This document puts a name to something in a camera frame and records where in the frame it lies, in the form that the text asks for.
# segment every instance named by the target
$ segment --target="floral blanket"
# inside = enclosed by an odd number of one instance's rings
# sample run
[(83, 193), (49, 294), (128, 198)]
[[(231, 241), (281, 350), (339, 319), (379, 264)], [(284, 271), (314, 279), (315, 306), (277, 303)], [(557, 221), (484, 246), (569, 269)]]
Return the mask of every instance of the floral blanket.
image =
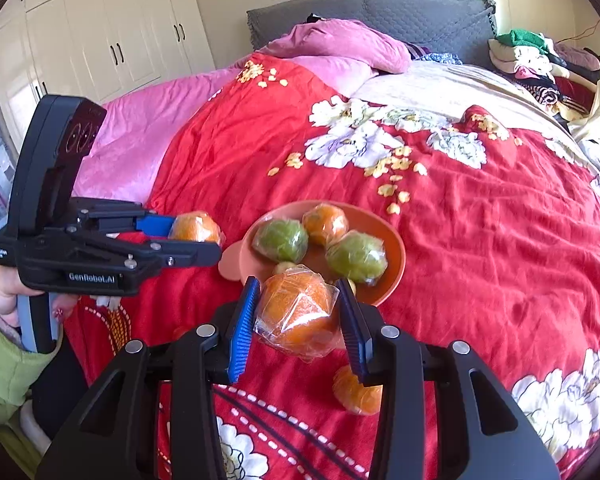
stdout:
[[(173, 139), (149, 206), (206, 210), (228, 244), (295, 200), (382, 216), (408, 259), (384, 319), (427, 343), (469, 342), (566, 478), (600, 434), (600, 176), (560, 139), (512, 126), (479, 102), (450, 120), (346, 101), (301, 66), (256, 54)], [(115, 308), (83, 298), (66, 328), (93, 381), (130, 338), (173, 340), (239, 293), (216, 268), (166, 270)], [(228, 477), (364, 480), (377, 417), (333, 397), (346, 361), (334, 351), (307, 364), (254, 340), (239, 383), (216, 388)], [(427, 403), (434, 478), (431, 390)], [(168, 392), (160, 408), (168, 478)]]

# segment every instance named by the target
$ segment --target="gray quilted headboard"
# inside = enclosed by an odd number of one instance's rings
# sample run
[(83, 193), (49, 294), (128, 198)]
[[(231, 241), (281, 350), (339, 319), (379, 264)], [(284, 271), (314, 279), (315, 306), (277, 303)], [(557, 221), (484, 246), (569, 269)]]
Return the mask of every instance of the gray quilted headboard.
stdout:
[(496, 34), (494, 0), (291, 0), (247, 12), (251, 44), (255, 50), (263, 47), (312, 12), (360, 20), (397, 40), (491, 68), (487, 40)]

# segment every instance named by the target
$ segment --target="red cloth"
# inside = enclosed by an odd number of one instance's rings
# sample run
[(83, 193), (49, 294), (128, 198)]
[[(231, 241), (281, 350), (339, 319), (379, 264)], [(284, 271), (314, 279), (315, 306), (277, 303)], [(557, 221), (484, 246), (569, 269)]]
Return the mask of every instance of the red cloth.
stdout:
[(586, 86), (564, 77), (555, 78), (555, 84), (562, 95), (570, 97), (579, 105), (584, 106), (589, 112), (591, 111), (596, 95)]
[[(327, 132), (311, 126), (308, 116), (334, 91), (297, 65), (252, 59), (265, 73), (229, 83), (173, 139), (149, 207), (171, 215), (206, 210), (227, 244), (286, 202), (335, 200), (373, 211), (397, 228), (407, 249), (402, 282), (380, 306), (384, 320), (427, 343), (469, 342), (509, 391), (528, 374), (544, 381), (556, 368), (565, 377), (582, 370), (587, 349), (600, 350), (600, 199), (589, 171), (558, 158), (537, 132), (510, 128), (507, 140), (490, 138), (480, 130), (484, 118), (476, 117), (488, 112), (478, 107), (457, 126), (478, 132), (487, 156), (480, 170), (430, 148), (428, 131), (383, 126), (427, 168), (426, 176), (413, 167), (400, 173), (398, 190), (411, 201), (389, 216), (395, 198), (379, 196), (378, 187), (392, 172), (376, 179), (351, 163), (336, 170), (308, 160), (299, 169), (286, 167), (289, 153), (303, 153), (307, 140)], [(274, 82), (268, 81), (272, 68)], [(258, 85), (263, 81), (266, 88)], [(267, 176), (273, 167), (280, 172)], [(149, 345), (173, 340), (239, 293), (240, 285), (222, 279), (216, 267), (165, 270), (115, 313), (83, 299), (66, 328), (93, 381), (112, 348), (128, 338)], [(267, 457), (265, 478), (364, 480), (377, 417), (346, 413), (333, 397), (333, 375), (346, 362), (343, 351), (334, 351), (307, 364), (254, 339), (237, 388), (218, 390), (218, 416)], [(433, 478), (436, 425), (427, 393), (426, 464)], [(165, 394), (166, 414), (168, 404)], [(160, 450), (167, 455), (165, 420)], [(567, 453), (560, 464), (565, 476), (581, 455)], [(163, 465), (164, 476), (166, 459)]]

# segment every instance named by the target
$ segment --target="orange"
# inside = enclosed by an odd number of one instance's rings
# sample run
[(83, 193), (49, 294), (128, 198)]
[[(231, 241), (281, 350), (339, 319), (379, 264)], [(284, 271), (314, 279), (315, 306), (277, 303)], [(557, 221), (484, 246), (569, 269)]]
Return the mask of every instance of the orange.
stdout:
[(382, 386), (363, 386), (349, 365), (334, 375), (333, 395), (347, 411), (356, 415), (375, 415), (382, 404)]
[(265, 282), (256, 314), (256, 332), (270, 345), (307, 359), (327, 355), (340, 329), (333, 287), (302, 267)]
[(204, 211), (178, 215), (171, 226), (169, 238), (193, 242), (215, 242), (221, 245), (222, 232), (211, 216)]
[(349, 229), (344, 211), (331, 204), (319, 204), (302, 215), (302, 225), (312, 244), (327, 246), (342, 238)]

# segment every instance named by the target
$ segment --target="white wardrobe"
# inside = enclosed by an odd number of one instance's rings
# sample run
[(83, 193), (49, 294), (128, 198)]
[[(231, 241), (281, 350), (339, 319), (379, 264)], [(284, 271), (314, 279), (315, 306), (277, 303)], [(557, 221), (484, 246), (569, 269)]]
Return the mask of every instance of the white wardrobe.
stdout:
[(0, 107), (19, 150), (47, 93), (105, 103), (215, 68), (196, 0), (8, 0)]

